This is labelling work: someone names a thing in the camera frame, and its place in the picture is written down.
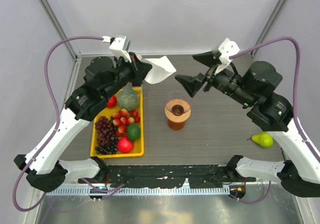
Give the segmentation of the round wooden dripper stand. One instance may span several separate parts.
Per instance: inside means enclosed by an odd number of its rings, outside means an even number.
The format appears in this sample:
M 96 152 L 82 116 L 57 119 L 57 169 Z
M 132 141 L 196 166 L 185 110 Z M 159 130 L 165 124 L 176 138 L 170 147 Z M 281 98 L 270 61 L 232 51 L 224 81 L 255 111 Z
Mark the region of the round wooden dripper stand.
M 183 99 L 172 99 L 166 103 L 164 113 L 168 120 L 185 122 L 191 115 L 191 105 Z

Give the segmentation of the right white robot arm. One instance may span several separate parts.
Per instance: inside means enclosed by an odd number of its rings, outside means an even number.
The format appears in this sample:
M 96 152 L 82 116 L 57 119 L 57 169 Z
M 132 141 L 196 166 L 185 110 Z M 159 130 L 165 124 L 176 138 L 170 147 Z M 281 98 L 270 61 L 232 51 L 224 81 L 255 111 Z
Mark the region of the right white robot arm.
M 226 167 L 226 175 L 232 181 L 240 178 L 256 178 L 280 184 L 289 193 L 301 198 L 320 196 L 320 168 L 311 157 L 311 151 L 303 147 L 303 138 L 294 122 L 294 108 L 282 95 L 275 93 L 283 77 L 266 61 L 253 62 L 244 75 L 240 75 L 233 63 L 231 69 L 215 73 L 221 66 L 220 54 L 209 51 L 194 54 L 193 59 L 207 66 L 206 73 L 196 76 L 175 75 L 190 97 L 202 89 L 215 88 L 237 103 L 262 131 L 269 134 L 289 156 L 285 161 L 262 161 L 234 155 Z

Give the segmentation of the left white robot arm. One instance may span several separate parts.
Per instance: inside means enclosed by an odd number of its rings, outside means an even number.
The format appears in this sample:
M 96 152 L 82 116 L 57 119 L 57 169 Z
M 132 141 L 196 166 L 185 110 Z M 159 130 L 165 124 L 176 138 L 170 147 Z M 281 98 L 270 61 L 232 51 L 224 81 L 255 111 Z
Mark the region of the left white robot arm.
M 102 183 L 107 177 L 107 166 L 100 158 L 63 161 L 60 156 L 78 133 L 106 108 L 113 95 L 128 83 L 141 84 L 152 68 L 133 52 L 129 61 L 123 57 L 116 62 L 108 56 L 94 58 L 85 68 L 85 83 L 73 91 L 59 112 L 59 124 L 47 133 L 50 140 L 43 139 L 30 153 L 14 158 L 17 167 L 27 174 L 28 183 L 45 193 L 81 178 Z

